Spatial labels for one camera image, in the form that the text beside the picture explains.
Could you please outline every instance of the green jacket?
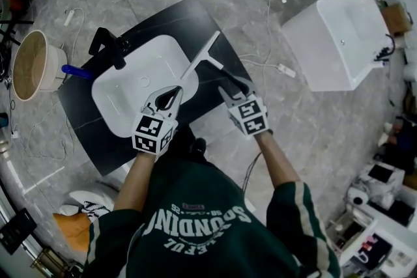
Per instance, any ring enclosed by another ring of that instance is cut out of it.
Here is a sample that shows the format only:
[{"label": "green jacket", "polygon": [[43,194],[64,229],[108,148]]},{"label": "green jacket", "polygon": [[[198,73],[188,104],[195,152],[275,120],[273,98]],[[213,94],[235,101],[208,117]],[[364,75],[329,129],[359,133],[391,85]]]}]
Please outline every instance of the green jacket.
[{"label": "green jacket", "polygon": [[266,227],[220,170],[161,159],[142,213],[108,213],[90,226],[84,277],[340,277],[303,182],[278,186]]}]

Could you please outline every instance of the black shoe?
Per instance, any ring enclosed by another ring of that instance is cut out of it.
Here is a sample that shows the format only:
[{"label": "black shoe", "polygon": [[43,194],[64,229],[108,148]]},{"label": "black shoe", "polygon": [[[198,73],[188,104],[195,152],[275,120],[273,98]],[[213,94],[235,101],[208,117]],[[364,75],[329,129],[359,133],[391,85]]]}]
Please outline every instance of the black shoe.
[{"label": "black shoe", "polygon": [[204,155],[206,152],[206,141],[203,138],[197,138],[194,141],[193,147],[191,148],[192,152],[199,152],[200,154]]}]

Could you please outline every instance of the white sneaker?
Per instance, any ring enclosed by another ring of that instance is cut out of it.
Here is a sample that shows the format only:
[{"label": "white sneaker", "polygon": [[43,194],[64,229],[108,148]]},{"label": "white sneaker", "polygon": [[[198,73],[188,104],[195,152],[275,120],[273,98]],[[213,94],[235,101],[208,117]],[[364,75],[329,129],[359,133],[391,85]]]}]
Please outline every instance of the white sneaker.
[{"label": "white sneaker", "polygon": [[392,127],[393,125],[391,123],[385,123],[384,124],[384,132],[389,135],[390,132],[392,131]]},{"label": "white sneaker", "polygon": [[381,138],[379,138],[378,140],[378,147],[381,147],[383,144],[385,144],[387,140],[388,140],[388,135],[386,133],[383,133],[381,135]]}]

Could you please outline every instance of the sneaker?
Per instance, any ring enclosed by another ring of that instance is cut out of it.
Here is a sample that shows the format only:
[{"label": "sneaker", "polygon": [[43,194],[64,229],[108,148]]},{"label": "sneaker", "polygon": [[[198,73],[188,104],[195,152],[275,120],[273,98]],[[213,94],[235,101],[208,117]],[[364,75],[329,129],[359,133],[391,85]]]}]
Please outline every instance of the sneaker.
[{"label": "sneaker", "polygon": [[206,152],[206,141],[203,138],[197,138],[194,141],[193,147],[191,148],[192,152],[200,152],[202,155]]},{"label": "sneaker", "polygon": [[384,124],[384,132],[389,135],[390,132],[392,131],[392,127],[393,125],[391,123],[385,123]]},{"label": "sneaker", "polygon": [[381,135],[381,138],[379,138],[378,140],[378,147],[381,147],[383,144],[385,144],[387,140],[388,140],[388,135],[386,133],[383,133]]}]

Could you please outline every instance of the black countertop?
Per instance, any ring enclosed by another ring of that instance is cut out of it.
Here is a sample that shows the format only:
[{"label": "black countertop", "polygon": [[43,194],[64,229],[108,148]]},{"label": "black countertop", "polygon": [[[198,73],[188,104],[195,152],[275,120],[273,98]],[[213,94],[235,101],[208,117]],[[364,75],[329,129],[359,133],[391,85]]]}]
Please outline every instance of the black countertop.
[{"label": "black countertop", "polygon": [[[187,58],[192,61],[217,30],[220,31],[220,28],[200,0],[183,0],[124,33],[121,36],[127,45],[124,56],[158,35],[169,35],[177,40]],[[211,47],[210,56],[220,61],[232,74],[250,79],[223,33]],[[100,53],[82,67],[98,77],[111,66],[109,57]],[[223,102],[218,92],[219,85],[229,94],[238,92],[221,72],[207,62],[200,63],[195,71],[199,78],[199,87],[194,97],[179,109],[179,128]],[[58,95],[83,148],[98,171],[106,175],[133,159],[137,151],[132,147],[131,138],[120,138],[110,131],[91,96],[92,85],[93,81],[72,76],[58,90]]]}]

